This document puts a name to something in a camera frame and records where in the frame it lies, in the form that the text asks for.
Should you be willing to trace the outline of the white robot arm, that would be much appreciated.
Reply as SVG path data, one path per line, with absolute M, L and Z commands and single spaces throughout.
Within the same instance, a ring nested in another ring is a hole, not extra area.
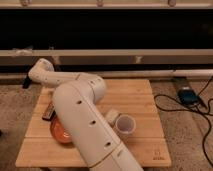
M 102 77 L 56 72 L 44 58 L 28 75 L 34 82 L 55 88 L 52 103 L 57 117 L 90 171 L 144 171 L 96 107 L 106 93 Z

